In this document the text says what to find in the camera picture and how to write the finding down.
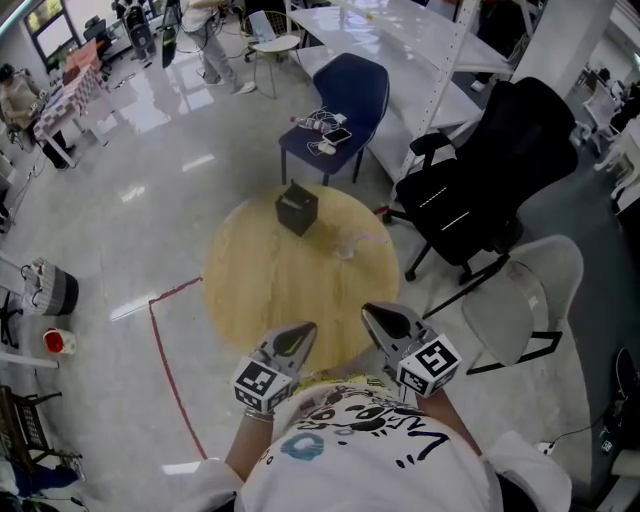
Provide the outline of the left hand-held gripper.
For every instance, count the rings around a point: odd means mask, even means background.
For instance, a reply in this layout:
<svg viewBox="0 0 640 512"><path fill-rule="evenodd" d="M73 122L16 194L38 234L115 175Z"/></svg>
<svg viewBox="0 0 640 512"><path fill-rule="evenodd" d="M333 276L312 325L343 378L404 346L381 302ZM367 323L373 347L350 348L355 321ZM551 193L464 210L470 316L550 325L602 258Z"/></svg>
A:
<svg viewBox="0 0 640 512"><path fill-rule="evenodd" d="M291 396L298 371L305 364L317 336L314 322L297 322L266 334L249 356L243 356L232 376L235 399L260 414L270 414ZM291 350L290 358L275 350Z"/></svg>

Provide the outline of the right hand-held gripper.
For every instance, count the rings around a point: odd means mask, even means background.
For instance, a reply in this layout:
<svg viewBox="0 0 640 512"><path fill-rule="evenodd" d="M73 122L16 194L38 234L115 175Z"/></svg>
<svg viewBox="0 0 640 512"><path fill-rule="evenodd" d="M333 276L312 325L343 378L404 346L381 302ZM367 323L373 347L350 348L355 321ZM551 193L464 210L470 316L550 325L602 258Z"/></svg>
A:
<svg viewBox="0 0 640 512"><path fill-rule="evenodd" d="M411 308L389 302L367 302L362 322L376 348L391 360L388 334L418 334L424 322ZM462 359L445 334L427 328L409 342L396 366L395 382L420 397L429 397L453 379Z"/></svg>

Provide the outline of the person's right forearm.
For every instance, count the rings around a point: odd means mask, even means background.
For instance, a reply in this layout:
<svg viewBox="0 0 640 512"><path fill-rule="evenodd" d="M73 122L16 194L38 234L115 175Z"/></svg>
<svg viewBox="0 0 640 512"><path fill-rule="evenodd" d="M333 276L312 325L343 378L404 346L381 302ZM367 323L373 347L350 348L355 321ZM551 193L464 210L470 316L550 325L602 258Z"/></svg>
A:
<svg viewBox="0 0 640 512"><path fill-rule="evenodd" d="M416 403L417 407L426 415L455 431L478 456L482 455L479 445L457 413L443 388L427 397L416 395Z"/></svg>

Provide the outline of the person's left forearm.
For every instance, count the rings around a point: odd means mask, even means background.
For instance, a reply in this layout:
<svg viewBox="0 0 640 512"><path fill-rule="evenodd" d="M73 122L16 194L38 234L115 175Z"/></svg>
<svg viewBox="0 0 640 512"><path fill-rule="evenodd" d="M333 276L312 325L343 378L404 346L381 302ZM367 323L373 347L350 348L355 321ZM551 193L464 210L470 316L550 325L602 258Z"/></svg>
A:
<svg viewBox="0 0 640 512"><path fill-rule="evenodd" d="M246 481L263 453L272 443L274 414L246 409L225 463Z"/></svg>

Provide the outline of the round wooden table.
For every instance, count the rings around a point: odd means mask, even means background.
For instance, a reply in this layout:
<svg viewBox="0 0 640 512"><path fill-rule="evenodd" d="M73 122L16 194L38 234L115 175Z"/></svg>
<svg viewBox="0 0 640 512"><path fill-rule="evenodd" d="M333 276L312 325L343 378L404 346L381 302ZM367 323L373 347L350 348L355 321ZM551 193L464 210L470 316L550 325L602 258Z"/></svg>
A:
<svg viewBox="0 0 640 512"><path fill-rule="evenodd" d="M216 332L236 351L254 349L272 328L311 321L317 338L305 368L340 366L372 346L361 321L367 302L393 302L400 287L391 237L372 210L331 187L309 186L318 216L302 237L282 226L275 201L283 187L241 203L218 227L204 271L204 297ZM372 234L354 257L333 255L342 240Z"/></svg>

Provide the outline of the black square box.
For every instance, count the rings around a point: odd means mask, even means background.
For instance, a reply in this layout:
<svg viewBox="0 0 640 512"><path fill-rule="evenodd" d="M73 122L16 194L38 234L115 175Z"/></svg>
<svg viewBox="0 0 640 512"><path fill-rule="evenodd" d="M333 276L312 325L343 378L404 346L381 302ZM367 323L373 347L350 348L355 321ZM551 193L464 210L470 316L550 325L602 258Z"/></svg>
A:
<svg viewBox="0 0 640 512"><path fill-rule="evenodd" d="M302 237L318 216L318 197L295 181L278 196L275 209L278 222Z"/></svg>

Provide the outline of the light grey chair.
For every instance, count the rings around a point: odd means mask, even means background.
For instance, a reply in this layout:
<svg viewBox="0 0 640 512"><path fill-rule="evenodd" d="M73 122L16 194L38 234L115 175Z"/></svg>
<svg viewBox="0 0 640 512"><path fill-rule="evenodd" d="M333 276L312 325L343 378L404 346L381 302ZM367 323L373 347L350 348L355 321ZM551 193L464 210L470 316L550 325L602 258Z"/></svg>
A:
<svg viewBox="0 0 640 512"><path fill-rule="evenodd" d="M482 345L467 373L477 375L556 351L584 274L578 245L552 235L518 246L505 266L462 301Z"/></svg>

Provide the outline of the white printed t-shirt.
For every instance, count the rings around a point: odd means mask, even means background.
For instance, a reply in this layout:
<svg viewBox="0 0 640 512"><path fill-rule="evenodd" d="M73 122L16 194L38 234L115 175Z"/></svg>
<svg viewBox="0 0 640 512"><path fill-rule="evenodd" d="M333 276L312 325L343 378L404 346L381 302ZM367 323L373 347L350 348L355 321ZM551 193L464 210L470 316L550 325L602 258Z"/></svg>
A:
<svg viewBox="0 0 640 512"><path fill-rule="evenodd" d="M507 432L478 456L379 380L318 382L284 405L246 481L202 461L175 512L569 512L572 484Z"/></svg>

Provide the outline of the clear plastic water bottle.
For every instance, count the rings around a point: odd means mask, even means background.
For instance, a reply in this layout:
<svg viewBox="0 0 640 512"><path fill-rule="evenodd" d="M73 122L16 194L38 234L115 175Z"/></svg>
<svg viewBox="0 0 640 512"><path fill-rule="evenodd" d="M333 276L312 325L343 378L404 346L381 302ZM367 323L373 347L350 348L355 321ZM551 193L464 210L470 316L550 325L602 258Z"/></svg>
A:
<svg viewBox="0 0 640 512"><path fill-rule="evenodd" d="M328 126L324 121L313 117L291 117L290 120L299 128L321 134L326 133L330 129L330 126Z"/></svg>

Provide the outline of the white metal shelf rack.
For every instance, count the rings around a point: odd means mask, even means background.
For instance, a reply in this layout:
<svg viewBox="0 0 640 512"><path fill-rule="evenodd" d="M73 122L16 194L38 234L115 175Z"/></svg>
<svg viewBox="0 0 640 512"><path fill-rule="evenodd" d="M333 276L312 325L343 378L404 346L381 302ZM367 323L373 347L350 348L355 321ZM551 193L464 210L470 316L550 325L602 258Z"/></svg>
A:
<svg viewBox="0 0 640 512"><path fill-rule="evenodd" d="M481 0L462 0L453 18L413 0L328 0L294 6L285 0L289 26L299 25L319 46L301 50L314 74L342 53L383 66L390 78L389 111L369 149L398 182L419 162L411 141L436 129L461 134L480 109L456 84L457 72L513 74L509 60L472 32Z"/></svg>

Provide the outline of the black office chair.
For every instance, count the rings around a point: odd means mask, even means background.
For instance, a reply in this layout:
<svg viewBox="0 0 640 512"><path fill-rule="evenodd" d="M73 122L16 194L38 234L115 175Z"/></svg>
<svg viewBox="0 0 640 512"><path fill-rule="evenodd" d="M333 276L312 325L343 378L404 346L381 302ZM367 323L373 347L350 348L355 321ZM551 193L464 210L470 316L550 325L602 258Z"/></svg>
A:
<svg viewBox="0 0 640 512"><path fill-rule="evenodd" d="M423 157L423 165L396 185L402 208L382 216L385 224L410 222L425 241L406 280L415 280L429 251L462 268L465 292L495 275L522 236L521 205L576 169L574 126L564 100L542 81L526 77L493 87L479 122L453 157L433 160L452 143L444 134L412 141L410 149Z"/></svg>

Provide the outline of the grey white woven basket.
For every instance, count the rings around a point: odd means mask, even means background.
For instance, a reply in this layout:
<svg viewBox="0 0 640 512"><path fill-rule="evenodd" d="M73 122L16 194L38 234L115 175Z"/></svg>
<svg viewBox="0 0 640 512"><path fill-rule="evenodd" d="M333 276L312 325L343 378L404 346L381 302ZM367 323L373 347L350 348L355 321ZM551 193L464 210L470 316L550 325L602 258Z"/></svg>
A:
<svg viewBox="0 0 640 512"><path fill-rule="evenodd" d="M36 258L20 269L23 279L21 305L28 315L64 316L75 309L77 279L46 259Z"/></svg>

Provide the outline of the small red white bucket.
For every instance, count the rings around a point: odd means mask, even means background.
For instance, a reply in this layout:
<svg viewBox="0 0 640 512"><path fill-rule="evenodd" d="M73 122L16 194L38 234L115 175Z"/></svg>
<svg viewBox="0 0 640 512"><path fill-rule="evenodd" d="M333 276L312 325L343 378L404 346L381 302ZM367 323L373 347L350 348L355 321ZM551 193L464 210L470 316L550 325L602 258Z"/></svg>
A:
<svg viewBox="0 0 640 512"><path fill-rule="evenodd" d="M76 352L76 336L64 329L48 328L43 335L43 342L53 354L74 354Z"/></svg>

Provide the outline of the navy blue chair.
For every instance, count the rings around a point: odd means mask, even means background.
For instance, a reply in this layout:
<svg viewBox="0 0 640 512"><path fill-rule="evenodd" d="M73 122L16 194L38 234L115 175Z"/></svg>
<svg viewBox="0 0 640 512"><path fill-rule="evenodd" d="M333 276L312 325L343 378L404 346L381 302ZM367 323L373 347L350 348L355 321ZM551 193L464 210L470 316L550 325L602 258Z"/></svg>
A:
<svg viewBox="0 0 640 512"><path fill-rule="evenodd" d="M388 107L390 81L387 70L363 57L342 53L324 65L312 77L320 96L320 107L307 117L324 121L333 131L340 127L352 137L334 146L336 154L318 151L323 134L294 127L278 140L281 182L287 182L287 157L293 155L322 174L322 183L336 175L349 162L354 163L352 180L359 175L364 151L373 139ZM338 125L328 119L330 113L343 114L347 120Z"/></svg>

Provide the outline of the black oval board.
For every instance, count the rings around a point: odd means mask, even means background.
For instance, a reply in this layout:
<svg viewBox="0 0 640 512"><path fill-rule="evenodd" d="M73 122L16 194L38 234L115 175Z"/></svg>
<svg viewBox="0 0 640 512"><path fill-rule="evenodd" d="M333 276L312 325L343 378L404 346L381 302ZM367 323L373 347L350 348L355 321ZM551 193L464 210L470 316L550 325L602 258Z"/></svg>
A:
<svg viewBox="0 0 640 512"><path fill-rule="evenodd" d="M622 400L628 399L640 389L640 373L636 370L627 348L621 348L616 355L614 377L618 395Z"/></svg>

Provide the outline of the black bag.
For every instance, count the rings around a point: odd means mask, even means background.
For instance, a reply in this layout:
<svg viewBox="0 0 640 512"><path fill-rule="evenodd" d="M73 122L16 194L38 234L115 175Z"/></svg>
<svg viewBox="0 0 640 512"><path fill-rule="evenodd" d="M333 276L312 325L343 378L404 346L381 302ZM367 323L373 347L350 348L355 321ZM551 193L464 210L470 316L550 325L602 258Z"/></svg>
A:
<svg viewBox="0 0 640 512"><path fill-rule="evenodd" d="M615 400L603 417L600 450L604 454L634 448L640 436L640 395Z"/></svg>

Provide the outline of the white desk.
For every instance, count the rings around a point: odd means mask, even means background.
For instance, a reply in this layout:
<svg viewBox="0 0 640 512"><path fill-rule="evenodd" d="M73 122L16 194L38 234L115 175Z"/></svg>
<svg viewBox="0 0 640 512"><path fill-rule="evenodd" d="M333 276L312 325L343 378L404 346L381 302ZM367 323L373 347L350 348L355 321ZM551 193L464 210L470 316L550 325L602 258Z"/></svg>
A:
<svg viewBox="0 0 640 512"><path fill-rule="evenodd" d="M1 249L0 249L0 262L10 265L17 271L20 270L20 265L12 257L7 255ZM29 356L23 356L19 354L12 354L2 350L0 350L0 361L18 364L22 366L34 367L34 368L41 367L41 368L55 369L55 370L60 368L60 364L55 360L46 359L46 358L29 357Z"/></svg>

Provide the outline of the black metal lattice chair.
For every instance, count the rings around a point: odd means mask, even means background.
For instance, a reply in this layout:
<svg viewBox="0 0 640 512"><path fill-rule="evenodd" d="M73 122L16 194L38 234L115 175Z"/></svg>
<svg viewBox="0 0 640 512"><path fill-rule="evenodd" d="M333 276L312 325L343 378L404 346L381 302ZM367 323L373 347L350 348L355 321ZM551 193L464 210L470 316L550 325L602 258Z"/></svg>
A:
<svg viewBox="0 0 640 512"><path fill-rule="evenodd" d="M49 445L37 407L51 399L62 397L61 392L43 396L19 396L7 385L0 385L0 445L8 458L29 475L47 457L63 462L80 461L80 453L64 452Z"/></svg>

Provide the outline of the black paddle-shaped object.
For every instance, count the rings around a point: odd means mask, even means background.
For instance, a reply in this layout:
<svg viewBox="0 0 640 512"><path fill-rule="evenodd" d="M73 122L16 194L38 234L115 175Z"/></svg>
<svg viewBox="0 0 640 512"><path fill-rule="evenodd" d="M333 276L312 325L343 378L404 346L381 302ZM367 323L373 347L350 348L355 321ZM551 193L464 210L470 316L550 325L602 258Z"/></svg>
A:
<svg viewBox="0 0 640 512"><path fill-rule="evenodd" d="M175 57L181 17L180 0L167 0L161 25L163 69L169 67Z"/></svg>

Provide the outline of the checkered cloth table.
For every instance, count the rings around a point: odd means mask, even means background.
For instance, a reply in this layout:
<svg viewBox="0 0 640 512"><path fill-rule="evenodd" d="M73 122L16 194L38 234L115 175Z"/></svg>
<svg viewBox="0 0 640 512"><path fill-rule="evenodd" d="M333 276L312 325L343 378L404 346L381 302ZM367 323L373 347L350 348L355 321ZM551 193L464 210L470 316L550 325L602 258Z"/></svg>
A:
<svg viewBox="0 0 640 512"><path fill-rule="evenodd" d="M109 91L100 73L101 64L95 39L70 54L66 64L65 75L69 75L69 78L65 77L61 89L49 98L33 133L38 142L49 144L68 166L75 168L76 161L54 140L54 135L72 122L81 133L89 130L105 146L108 141L90 116L89 106L98 98L108 100Z"/></svg>

